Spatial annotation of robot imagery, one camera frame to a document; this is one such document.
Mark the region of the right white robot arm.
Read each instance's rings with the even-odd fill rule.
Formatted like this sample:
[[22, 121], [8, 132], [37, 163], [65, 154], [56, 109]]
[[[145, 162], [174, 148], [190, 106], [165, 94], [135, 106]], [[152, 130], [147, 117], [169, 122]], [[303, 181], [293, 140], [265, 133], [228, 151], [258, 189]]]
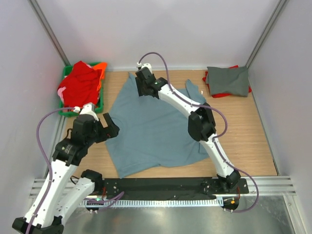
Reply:
[[209, 104], [200, 104], [182, 94], [164, 78], [155, 78], [152, 70], [139, 65], [136, 71], [136, 85], [140, 96], [152, 96], [179, 110], [188, 118], [188, 134], [199, 142], [212, 160], [220, 188], [231, 193], [237, 188], [241, 175], [228, 159], [216, 134], [216, 123]]

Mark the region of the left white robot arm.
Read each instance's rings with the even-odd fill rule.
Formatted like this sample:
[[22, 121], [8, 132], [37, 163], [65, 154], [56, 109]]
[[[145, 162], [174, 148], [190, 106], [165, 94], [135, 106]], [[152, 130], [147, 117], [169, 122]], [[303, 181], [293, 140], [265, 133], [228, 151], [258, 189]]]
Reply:
[[88, 149], [118, 135], [119, 128], [108, 113], [103, 127], [92, 112], [80, 114], [73, 122], [70, 137], [60, 141], [48, 163], [48, 176], [30, 210], [14, 220], [12, 228], [20, 234], [61, 234], [71, 214], [90, 194], [98, 195], [104, 188], [102, 174], [85, 170], [70, 192], [64, 189]]

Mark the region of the blue-grey t shirt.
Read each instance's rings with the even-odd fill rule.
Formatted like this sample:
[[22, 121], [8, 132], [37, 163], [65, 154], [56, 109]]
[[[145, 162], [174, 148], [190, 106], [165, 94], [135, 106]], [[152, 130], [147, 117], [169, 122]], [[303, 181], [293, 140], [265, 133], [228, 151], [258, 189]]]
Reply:
[[152, 167], [179, 167], [208, 158], [188, 133], [188, 119], [170, 104], [140, 97], [135, 76], [128, 74], [109, 115], [119, 127], [106, 147], [120, 178]]

